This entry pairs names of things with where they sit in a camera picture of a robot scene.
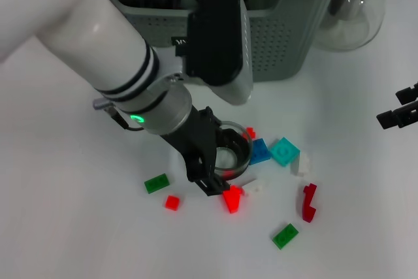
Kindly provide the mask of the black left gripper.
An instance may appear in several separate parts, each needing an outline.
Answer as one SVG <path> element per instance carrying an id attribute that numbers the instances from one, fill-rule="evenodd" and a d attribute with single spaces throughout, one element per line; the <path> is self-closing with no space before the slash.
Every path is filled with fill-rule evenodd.
<path id="1" fill-rule="evenodd" d="M 230 185 L 214 168 L 216 148 L 229 147 L 228 131 L 222 128 L 210 107 L 192 108 L 186 121 L 162 138 L 183 157 L 187 179 L 207 196 L 230 190 Z"/>

